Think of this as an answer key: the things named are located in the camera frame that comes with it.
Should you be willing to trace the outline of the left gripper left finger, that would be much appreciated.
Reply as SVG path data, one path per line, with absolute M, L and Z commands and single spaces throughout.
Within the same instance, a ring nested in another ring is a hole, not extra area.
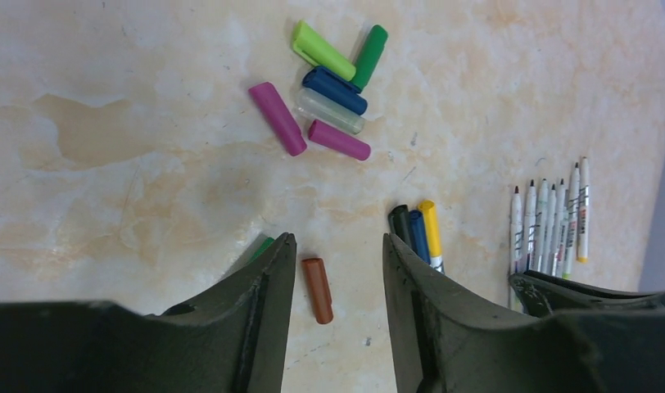
M 111 301 L 0 303 L 0 392 L 278 392 L 296 239 L 163 314 Z

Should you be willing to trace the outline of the clear capped pen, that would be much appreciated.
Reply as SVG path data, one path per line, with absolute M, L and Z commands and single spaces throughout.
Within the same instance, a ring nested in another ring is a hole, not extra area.
M 552 269 L 551 273 L 558 277 L 558 271 L 560 266 L 560 243 L 563 233 L 563 220 L 564 212 L 566 207 L 566 186 L 565 180 L 560 179 L 559 185 L 557 186 L 557 200 L 556 200 L 556 211 L 554 217 L 554 236 L 552 241 Z

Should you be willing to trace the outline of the dark green capped pen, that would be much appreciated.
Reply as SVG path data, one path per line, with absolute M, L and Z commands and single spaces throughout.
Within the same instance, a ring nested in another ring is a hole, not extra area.
M 541 261 L 542 273 L 548 273 L 550 267 L 550 251 L 551 251 L 551 242 L 554 231 L 554 216 L 556 211 L 556 199 L 557 199 L 556 187 L 557 186 L 555 184 L 551 185 L 547 201 L 545 223 L 543 226 L 544 239 L 543 239 L 542 261 Z

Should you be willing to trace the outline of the brown pen cap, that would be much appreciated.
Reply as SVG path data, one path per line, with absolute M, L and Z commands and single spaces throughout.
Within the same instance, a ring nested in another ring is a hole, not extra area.
M 331 323 L 334 318 L 333 300 L 324 261 L 309 258 L 301 263 L 315 319 L 318 324 Z

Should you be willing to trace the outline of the blue capped pen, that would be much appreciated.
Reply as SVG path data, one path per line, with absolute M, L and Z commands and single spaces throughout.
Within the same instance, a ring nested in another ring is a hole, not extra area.
M 414 252 L 426 263 L 431 264 L 431 256 L 428 249 L 427 234 L 423 219 L 423 213 L 419 210 L 409 212 L 410 229 L 414 237 Z

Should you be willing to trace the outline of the black capped pen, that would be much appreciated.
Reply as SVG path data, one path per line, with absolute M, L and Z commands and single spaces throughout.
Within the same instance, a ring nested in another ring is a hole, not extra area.
M 398 236 L 412 250 L 415 248 L 414 234 L 410 225 L 409 208 L 406 204 L 395 206 L 387 215 L 391 233 Z

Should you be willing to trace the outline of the yellow capped pen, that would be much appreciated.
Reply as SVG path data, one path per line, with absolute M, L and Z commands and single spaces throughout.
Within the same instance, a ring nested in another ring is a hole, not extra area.
M 430 255 L 430 265 L 439 273 L 444 273 L 442 258 L 440 229 L 437 220 L 437 207 L 434 201 L 424 200 L 418 204 L 418 210 L 423 214 L 427 246 Z

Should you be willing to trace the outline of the purple pen cap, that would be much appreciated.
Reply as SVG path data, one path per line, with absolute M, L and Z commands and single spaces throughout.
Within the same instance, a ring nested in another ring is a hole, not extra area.
M 369 144 L 342 132 L 320 120 L 314 120 L 308 129 L 311 142 L 337 151 L 356 160 L 367 160 L 371 155 Z

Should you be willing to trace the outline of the magenta pen cap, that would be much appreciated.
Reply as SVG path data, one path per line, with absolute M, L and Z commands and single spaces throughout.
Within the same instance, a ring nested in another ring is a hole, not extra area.
M 299 156 L 307 148 L 301 128 L 292 113 L 270 82 L 263 82 L 248 89 L 248 93 L 270 128 L 290 156 Z

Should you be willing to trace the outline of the clear pen cap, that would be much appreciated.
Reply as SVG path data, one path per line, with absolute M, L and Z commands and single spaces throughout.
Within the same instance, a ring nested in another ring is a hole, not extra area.
M 317 93 L 310 88 L 302 88 L 296 94 L 296 111 L 307 120 L 320 120 L 351 135 L 359 134 L 365 120 L 355 112 Z

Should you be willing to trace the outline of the navy pen cap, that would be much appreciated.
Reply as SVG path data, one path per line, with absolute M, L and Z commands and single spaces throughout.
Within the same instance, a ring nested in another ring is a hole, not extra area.
M 309 71 L 303 77 L 302 86 L 322 94 L 357 115 L 363 115 L 368 109 L 368 102 L 360 96 L 360 88 L 323 65 L 317 65 Z

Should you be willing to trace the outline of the dark green pen cap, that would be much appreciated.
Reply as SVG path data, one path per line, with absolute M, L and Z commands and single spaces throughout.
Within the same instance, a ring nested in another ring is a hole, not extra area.
M 375 71 L 388 40 L 388 32 L 381 25 L 374 25 L 366 36 L 356 58 L 356 72 L 351 83 L 362 92 Z

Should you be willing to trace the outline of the light green pen cap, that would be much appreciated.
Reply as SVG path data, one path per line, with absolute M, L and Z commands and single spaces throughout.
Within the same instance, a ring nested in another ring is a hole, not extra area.
M 324 66 L 346 81 L 356 74 L 356 67 L 304 20 L 295 24 L 292 50 L 312 66 Z

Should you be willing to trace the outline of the brown capped pen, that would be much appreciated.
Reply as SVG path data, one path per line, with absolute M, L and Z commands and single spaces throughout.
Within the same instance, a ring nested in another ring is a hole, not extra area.
M 536 185 L 535 180 L 531 179 L 528 190 L 526 209 L 524 214 L 524 232 L 525 232 L 525 269 L 529 270 L 533 267 L 535 258 L 535 241 L 536 241 Z

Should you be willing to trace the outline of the purple capped pen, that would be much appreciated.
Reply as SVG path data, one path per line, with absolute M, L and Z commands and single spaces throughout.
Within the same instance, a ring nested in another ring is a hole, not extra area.
M 523 202 L 515 186 L 510 207 L 509 275 L 518 273 L 523 259 Z

